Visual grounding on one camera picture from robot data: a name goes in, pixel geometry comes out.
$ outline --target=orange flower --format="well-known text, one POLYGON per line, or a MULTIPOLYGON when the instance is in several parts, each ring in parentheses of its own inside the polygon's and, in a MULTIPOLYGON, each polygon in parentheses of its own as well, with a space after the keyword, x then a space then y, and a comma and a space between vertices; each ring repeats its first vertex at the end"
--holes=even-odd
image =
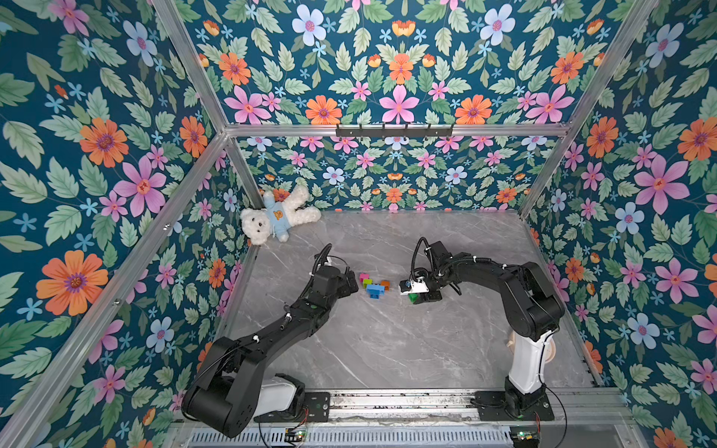
POLYGON ((224 70, 224 77, 231 80, 235 85, 249 84, 252 73, 247 68, 244 59, 237 59, 236 54, 223 54, 219 57, 219 69, 224 70))
POLYGON ((386 193, 386 199, 389 200, 389 202, 395 204, 396 202, 401 200, 401 196, 403 193, 401 193, 401 190, 399 189, 390 189, 388 193, 386 193))
MULTIPOLYGON (((712 261, 717 263, 717 254, 714 254, 712 256, 712 261)), ((714 264, 708 264, 707 266, 705 266, 705 277, 707 278, 707 280, 712 280, 713 282, 716 282, 710 283, 710 291, 712 291, 712 294, 717 297, 717 266, 715 266, 714 264)))
POLYGON ((605 153, 612 151, 615 147, 613 140, 617 138, 617 121, 614 118, 600 118, 600 121, 592 126, 590 136, 587 138, 589 146, 588 154, 593 157, 602 158, 605 153))
POLYGON ((214 264, 212 264, 212 268, 209 271, 209 284, 213 288, 218 288, 222 285, 222 282, 224 281, 224 274, 227 273, 226 263, 224 263, 224 260, 216 259, 214 261, 214 264))
POLYGON ((341 109, 337 109, 338 103, 333 98, 326 99, 319 95, 316 100, 309 100, 306 111, 306 118, 311 120, 312 125, 338 125, 341 117, 341 109))
POLYGON ((85 259, 81 250, 65 252, 65 262, 59 258, 51 259, 42 268, 42 273, 50 277, 37 282, 37 298, 50 299, 45 309, 54 315, 61 315, 70 306, 70 315, 87 311, 87 302, 95 303, 102 292, 100 285, 107 284, 107 270, 99 269, 102 260, 95 254, 85 259))
POLYGON ((717 151, 717 118, 710 117, 707 121, 693 121, 689 129, 685 129, 680 135, 682 143, 677 145, 680 154, 685 155, 685 160, 693 161, 695 157, 699 161, 705 161, 717 151))
POLYGON ((204 29, 208 31, 212 36, 219 36, 219 25, 211 20, 204 21, 204 29))
POLYGON ((379 65, 381 65, 381 57, 377 54, 374 54, 369 58, 369 65, 373 68, 378 67, 379 65))
POLYGON ((284 202, 289 197, 289 192, 285 189, 274 189, 274 200, 276 202, 284 202))
POLYGON ((605 20, 603 19, 593 20, 590 22, 590 25, 587 26, 587 34, 592 36, 597 33, 602 28, 603 23, 605 23, 605 20))
POLYGON ((598 361, 602 359, 600 356, 600 352, 597 351, 596 348, 592 347, 592 342, 589 340, 585 341, 585 348, 587 348, 588 353, 590 353, 590 358, 592 358, 593 364, 595 364, 595 368, 597 369, 597 373, 602 373, 602 364, 598 361))
POLYGON ((550 72, 553 77, 553 83, 566 84, 578 75, 578 70, 582 68, 584 63, 582 52, 578 54, 570 52, 565 57, 561 57, 558 59, 558 62, 555 63, 555 68, 550 72))
POLYGON ((455 111, 456 123, 459 125, 482 125, 485 119, 490 117, 493 109, 488 109, 493 105, 489 99, 483 99, 483 95, 476 95, 473 101, 466 98, 460 103, 460 107, 455 111))
POLYGON ((80 129, 80 147, 86 153, 90 153, 90 160, 95 165, 102 165, 112 168, 116 162, 125 159, 130 148, 127 146, 125 131, 117 129, 117 123, 108 119, 107 123, 102 118, 93 118, 92 127, 83 126, 80 129))
POLYGON ((196 120, 196 117, 184 117, 181 119, 182 128, 179 128, 179 136, 184 139, 184 149, 191 153, 191 156, 198 158, 206 148, 206 135, 204 125, 196 120))
POLYGON ((498 194, 495 195, 495 198, 498 200, 498 202, 507 204, 508 202, 514 200, 517 195, 518 192, 516 191, 516 189, 508 187, 505 190, 499 191, 498 194))
POLYGON ((583 272, 585 272, 585 268, 582 267, 582 263, 579 259, 571 258, 565 264, 565 273, 568 275, 568 278, 573 283, 577 283, 582 280, 583 272))
POLYGON ((424 67, 426 67, 426 68, 431 68, 431 67, 433 67, 434 65, 436 65, 436 58, 435 58, 434 56, 432 56, 432 55, 426 53, 426 54, 423 56, 423 59, 421 60, 421 63, 423 64, 424 67))
POLYGON ((142 424, 144 426, 147 426, 154 421, 154 416, 157 414, 157 408, 152 408, 149 411, 147 411, 147 414, 144 414, 144 418, 142 418, 142 424))
POLYGON ((406 80, 411 79, 411 70, 413 70, 413 62, 408 58, 408 54, 399 53, 394 57, 394 61, 389 64, 391 70, 391 79, 396 84, 404 84, 406 80))
POLYGON ((687 448, 684 440, 678 439, 672 429, 657 428, 655 436, 652 437, 657 448, 687 448))

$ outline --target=green leaf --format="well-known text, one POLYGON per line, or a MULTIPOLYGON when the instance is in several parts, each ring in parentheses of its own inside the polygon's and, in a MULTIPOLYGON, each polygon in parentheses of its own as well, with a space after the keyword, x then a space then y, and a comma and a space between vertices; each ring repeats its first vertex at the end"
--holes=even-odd
POLYGON ((35 168, 40 167, 44 149, 42 140, 32 126, 19 121, 6 121, 2 127, 2 135, 8 140, 10 148, 17 151, 18 156, 27 158, 35 168))

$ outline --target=floral wallpaper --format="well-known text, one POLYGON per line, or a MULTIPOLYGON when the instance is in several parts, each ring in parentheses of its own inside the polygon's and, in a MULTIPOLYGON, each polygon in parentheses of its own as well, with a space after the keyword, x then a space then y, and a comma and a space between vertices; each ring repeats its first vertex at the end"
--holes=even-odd
MULTIPOLYGON (((631 4, 205 0, 178 8, 236 123, 476 125, 566 121, 631 4)), ((600 102, 613 97, 606 91, 600 102)))
POLYGON ((717 443, 714 1, 661 1, 530 216, 606 385, 658 448, 717 443))
MULTIPOLYGON (((145 1, 0 6, 0 425, 213 130, 145 1)), ((56 405, 42 448, 161 446, 241 270, 226 154, 56 405)))

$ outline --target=wall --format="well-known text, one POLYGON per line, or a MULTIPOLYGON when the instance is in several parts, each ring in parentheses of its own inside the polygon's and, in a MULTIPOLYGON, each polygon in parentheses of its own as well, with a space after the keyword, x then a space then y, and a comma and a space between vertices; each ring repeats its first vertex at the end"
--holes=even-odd
MULTIPOLYGON (((4 425, 204 150, 201 135, 213 132, 144 1, 5 2, 0 55, 4 425), (58 20, 60 5, 76 20, 58 20), (139 201, 147 171, 151 192, 139 201), (77 289, 68 292, 68 281, 77 289)), ((188 205, 55 407, 41 447, 161 444, 246 249, 227 206, 243 195, 226 164, 217 162, 194 199, 211 209, 188 205), (217 278, 210 267, 221 263, 217 278), (174 334, 157 350, 161 329, 174 334), (113 371, 113 390, 100 393, 113 371)))
POLYGON ((659 448, 717 439, 715 7, 660 2, 530 217, 603 379, 659 448))

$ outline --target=light blue flower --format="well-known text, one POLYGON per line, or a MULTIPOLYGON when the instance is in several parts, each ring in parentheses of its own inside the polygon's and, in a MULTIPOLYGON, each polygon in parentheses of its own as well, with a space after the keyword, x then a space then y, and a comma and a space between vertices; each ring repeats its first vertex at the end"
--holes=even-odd
POLYGON ((391 37, 391 30, 390 29, 382 29, 381 30, 381 36, 379 39, 384 41, 384 44, 388 42, 389 40, 393 40, 393 37, 391 37))
POLYGON ((97 202, 92 202, 92 199, 87 198, 87 202, 85 202, 84 204, 80 204, 80 208, 82 210, 85 210, 85 214, 87 216, 92 216, 92 214, 97 213, 97 205, 97 202))
POLYGON ((88 247, 92 247, 95 245, 94 242, 90 241, 92 239, 92 234, 87 234, 85 236, 83 236, 82 234, 76 234, 75 236, 77 237, 77 239, 80 240, 80 242, 75 243, 75 245, 73 246, 75 249, 81 248, 83 252, 87 252, 88 247))
POLYGON ((22 219, 15 218, 15 219, 12 220, 12 222, 13 222, 14 224, 19 225, 19 226, 22 226, 22 227, 20 227, 20 231, 21 231, 22 233, 25 233, 25 232, 27 232, 28 229, 30 229, 30 230, 35 230, 35 229, 36 229, 36 227, 35 227, 33 224, 34 224, 35 222, 37 222, 37 218, 32 218, 32 219, 30 219, 30 216, 29 216, 27 213, 23 213, 23 214, 22 214, 22 219))
POLYGON ((426 38, 426 30, 425 29, 417 29, 416 35, 413 36, 413 40, 417 40, 419 44, 423 43, 423 39, 426 38))
POLYGON ((33 300, 28 297, 27 300, 25 300, 25 303, 27 304, 26 307, 22 307, 19 310, 17 310, 18 314, 24 314, 25 320, 30 321, 32 320, 32 317, 36 314, 42 314, 42 310, 40 309, 40 305, 42 305, 42 301, 38 300, 37 302, 33 302, 33 300))
POLYGON ((49 108, 52 108, 55 113, 58 113, 61 110, 66 110, 65 107, 62 105, 64 103, 62 98, 57 98, 55 100, 49 93, 47 94, 46 98, 47 103, 45 103, 45 105, 49 108))

